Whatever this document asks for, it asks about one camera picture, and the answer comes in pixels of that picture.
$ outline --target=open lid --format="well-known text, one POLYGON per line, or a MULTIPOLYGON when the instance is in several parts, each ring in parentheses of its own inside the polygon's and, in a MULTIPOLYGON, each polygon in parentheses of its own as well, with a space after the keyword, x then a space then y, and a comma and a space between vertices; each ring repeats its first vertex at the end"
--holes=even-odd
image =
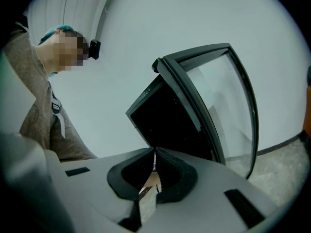
POLYGON ((230 44, 213 44, 158 58, 160 73, 208 138, 215 160, 248 178, 259 122, 254 91, 230 44))

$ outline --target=person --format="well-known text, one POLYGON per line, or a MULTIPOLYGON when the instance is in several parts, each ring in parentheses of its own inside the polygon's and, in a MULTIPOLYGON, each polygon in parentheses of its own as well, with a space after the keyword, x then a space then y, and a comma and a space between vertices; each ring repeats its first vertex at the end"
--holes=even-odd
POLYGON ((49 76, 81 66, 87 59, 88 44, 70 26, 50 29, 38 46, 30 43, 27 29, 16 23, 4 46, 11 67, 36 97, 19 133, 54 151, 61 162, 93 159, 70 121, 63 105, 55 97, 49 76))

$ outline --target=orange object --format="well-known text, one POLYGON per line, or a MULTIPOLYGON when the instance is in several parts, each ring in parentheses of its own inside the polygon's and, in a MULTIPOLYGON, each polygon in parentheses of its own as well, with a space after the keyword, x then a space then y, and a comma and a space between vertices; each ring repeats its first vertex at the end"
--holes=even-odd
POLYGON ((307 88, 307 109, 303 129, 311 138, 311 86, 307 88))

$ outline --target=gray machine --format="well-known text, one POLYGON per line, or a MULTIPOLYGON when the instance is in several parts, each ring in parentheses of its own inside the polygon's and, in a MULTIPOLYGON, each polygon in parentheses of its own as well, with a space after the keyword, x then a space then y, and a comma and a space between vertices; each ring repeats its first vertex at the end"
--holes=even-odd
POLYGON ((5 183, 29 220, 46 232, 244 232, 276 209, 231 169, 185 153, 147 148, 60 163, 30 139, 0 140, 5 183), (135 186, 142 187, 142 176, 152 171, 154 152, 163 189, 155 213, 141 226, 135 186), (138 170, 141 177, 131 179, 138 170))

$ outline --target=white wall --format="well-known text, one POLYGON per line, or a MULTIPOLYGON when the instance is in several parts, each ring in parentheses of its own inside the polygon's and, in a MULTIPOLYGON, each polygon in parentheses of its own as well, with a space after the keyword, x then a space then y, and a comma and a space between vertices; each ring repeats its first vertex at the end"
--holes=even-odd
POLYGON ((250 77, 259 150, 302 130, 311 55, 277 0, 113 0, 99 40, 99 60, 58 74, 53 83, 82 139, 100 157, 146 146, 125 111, 156 77, 153 61, 214 43, 230 43, 250 77))
POLYGON ((87 41, 92 40, 106 1, 33 0, 28 8, 31 43, 37 45, 48 29, 61 24, 72 26, 87 41))

